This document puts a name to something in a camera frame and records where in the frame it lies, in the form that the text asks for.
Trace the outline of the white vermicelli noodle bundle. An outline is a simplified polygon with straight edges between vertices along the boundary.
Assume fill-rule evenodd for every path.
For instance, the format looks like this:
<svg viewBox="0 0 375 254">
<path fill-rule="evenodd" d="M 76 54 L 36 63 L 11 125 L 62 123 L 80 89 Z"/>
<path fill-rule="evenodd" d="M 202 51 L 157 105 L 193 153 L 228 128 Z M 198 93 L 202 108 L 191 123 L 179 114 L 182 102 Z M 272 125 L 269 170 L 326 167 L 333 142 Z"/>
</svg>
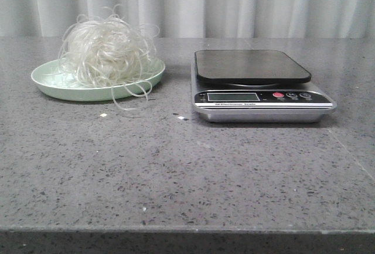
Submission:
<svg viewBox="0 0 375 254">
<path fill-rule="evenodd" d="M 151 63 L 156 60 L 154 38 L 160 29 L 148 23 L 132 25 L 117 8 L 108 8 L 106 17 L 76 17 L 62 36 L 58 70 L 74 78 L 71 87 L 109 87 L 114 96 L 120 86 L 133 97 L 148 101 L 153 86 L 147 79 L 156 73 Z"/>
</svg>

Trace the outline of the white pleated curtain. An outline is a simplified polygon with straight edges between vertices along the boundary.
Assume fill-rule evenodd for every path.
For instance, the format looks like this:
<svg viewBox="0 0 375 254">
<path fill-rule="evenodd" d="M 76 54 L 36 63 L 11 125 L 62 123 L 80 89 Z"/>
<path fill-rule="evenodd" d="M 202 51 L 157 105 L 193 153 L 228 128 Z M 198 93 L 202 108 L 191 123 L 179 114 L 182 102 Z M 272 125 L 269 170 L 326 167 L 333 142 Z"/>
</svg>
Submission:
<svg viewBox="0 0 375 254">
<path fill-rule="evenodd" d="M 2 36 L 60 36 L 112 8 L 162 37 L 372 38 L 374 0 L 1 0 Z"/>
</svg>

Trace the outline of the light green plastic plate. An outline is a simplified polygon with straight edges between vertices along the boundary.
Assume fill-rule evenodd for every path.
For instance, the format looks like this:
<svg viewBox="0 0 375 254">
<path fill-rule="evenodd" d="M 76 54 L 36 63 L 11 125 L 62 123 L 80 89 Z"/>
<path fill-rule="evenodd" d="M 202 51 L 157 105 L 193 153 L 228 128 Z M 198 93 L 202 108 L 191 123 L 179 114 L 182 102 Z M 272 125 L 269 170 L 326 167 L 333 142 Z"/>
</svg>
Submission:
<svg viewBox="0 0 375 254">
<path fill-rule="evenodd" d="M 38 89 L 50 97 L 66 101 L 98 102 L 148 94 L 160 82 L 165 67 L 162 60 L 153 59 L 148 65 L 151 73 L 141 81 L 125 86 L 89 88 L 79 84 L 73 74 L 62 73 L 59 62 L 53 60 L 34 69 L 31 78 Z"/>
</svg>

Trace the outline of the silver black kitchen scale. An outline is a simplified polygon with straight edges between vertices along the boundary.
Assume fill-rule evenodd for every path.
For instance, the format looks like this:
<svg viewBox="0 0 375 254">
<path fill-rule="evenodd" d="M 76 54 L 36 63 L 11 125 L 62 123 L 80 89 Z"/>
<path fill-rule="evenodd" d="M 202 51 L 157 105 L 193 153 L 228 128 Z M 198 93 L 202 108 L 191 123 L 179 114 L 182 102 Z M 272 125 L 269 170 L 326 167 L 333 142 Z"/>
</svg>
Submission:
<svg viewBox="0 0 375 254">
<path fill-rule="evenodd" d="M 199 50 L 191 75 L 193 108 L 209 122 L 311 123 L 337 107 L 278 50 Z"/>
</svg>

